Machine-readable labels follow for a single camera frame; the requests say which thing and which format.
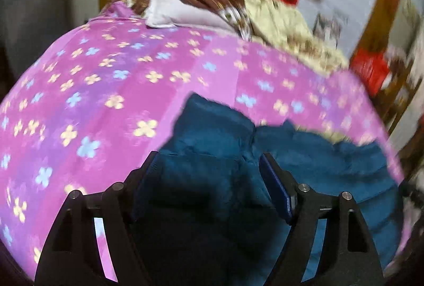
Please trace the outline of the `teal quilted down jacket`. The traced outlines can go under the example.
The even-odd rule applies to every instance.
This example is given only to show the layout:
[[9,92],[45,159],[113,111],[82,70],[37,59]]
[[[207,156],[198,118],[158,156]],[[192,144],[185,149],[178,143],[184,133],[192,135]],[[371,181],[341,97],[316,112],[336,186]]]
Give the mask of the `teal quilted down jacket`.
[[403,202],[377,143],[333,143],[290,122],[257,127],[194,94],[134,194],[135,240],[155,285],[264,284],[290,230],[259,173],[265,152],[320,193],[352,193],[382,266],[392,261]]

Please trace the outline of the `wooden shelf unit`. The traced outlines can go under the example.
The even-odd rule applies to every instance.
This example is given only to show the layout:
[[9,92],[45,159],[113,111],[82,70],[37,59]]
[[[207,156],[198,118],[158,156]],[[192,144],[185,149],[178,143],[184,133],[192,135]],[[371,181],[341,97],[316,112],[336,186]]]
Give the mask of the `wooden shelf unit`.
[[384,60],[389,74],[374,99],[374,105],[389,135],[416,127],[423,114],[422,61],[415,53],[388,46]]

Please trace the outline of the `red shopping bag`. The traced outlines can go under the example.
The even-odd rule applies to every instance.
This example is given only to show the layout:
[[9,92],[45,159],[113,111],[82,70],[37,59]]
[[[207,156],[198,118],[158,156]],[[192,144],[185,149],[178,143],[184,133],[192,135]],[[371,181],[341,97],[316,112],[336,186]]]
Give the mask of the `red shopping bag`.
[[380,91],[390,68],[383,52],[357,49],[351,57],[349,68],[360,78],[370,97]]

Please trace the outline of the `pink floral bed sheet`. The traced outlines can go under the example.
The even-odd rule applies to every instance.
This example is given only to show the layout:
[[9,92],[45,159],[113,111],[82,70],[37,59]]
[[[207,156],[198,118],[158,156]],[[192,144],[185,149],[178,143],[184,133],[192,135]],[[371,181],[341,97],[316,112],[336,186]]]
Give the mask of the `pink floral bed sheet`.
[[255,125],[377,142],[402,175],[364,86],[288,53],[202,28],[152,29],[121,4],[57,39],[1,103],[1,240],[33,278],[69,192],[103,191],[166,142],[189,94]]

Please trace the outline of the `cream brown floral quilt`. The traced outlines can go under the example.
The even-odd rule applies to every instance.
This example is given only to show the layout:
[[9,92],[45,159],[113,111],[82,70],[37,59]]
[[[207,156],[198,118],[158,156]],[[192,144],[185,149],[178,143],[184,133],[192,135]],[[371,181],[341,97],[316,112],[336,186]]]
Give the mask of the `cream brown floral quilt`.
[[[106,0],[110,7],[121,2],[146,21],[150,0]],[[285,51],[323,76],[348,68],[338,49],[316,38],[300,11],[282,0],[180,0],[208,10],[228,23],[244,41],[254,41]]]

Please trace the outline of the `white pillow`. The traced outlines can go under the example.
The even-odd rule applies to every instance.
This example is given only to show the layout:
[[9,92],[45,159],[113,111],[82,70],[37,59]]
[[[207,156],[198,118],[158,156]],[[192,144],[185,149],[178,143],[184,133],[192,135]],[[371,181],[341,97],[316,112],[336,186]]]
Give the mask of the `white pillow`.
[[150,28],[205,28],[225,30],[234,29],[217,14],[208,10],[186,5],[180,0],[150,0],[147,8],[146,24]]

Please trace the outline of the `wall photo of woman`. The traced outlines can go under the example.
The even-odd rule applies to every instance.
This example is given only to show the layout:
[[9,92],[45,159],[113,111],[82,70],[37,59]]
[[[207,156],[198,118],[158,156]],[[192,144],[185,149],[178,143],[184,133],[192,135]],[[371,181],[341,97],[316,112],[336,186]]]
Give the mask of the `wall photo of woman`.
[[340,12],[335,12],[331,17],[320,12],[316,15],[313,35],[326,45],[337,49],[341,32],[347,23],[348,17]]

